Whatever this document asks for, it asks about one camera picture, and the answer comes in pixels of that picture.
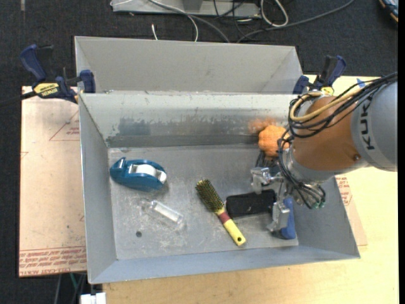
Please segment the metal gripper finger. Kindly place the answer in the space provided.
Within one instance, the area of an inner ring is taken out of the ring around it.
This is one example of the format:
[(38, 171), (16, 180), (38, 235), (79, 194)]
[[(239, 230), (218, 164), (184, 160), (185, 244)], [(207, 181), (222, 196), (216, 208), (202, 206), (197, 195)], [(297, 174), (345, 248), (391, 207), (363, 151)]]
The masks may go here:
[(271, 220), (266, 228), (270, 232), (280, 231), (288, 226), (290, 209), (282, 202), (274, 202), (271, 209)]
[(273, 177), (268, 167), (254, 167), (251, 169), (251, 175), (251, 187), (255, 194), (262, 194), (270, 189)]

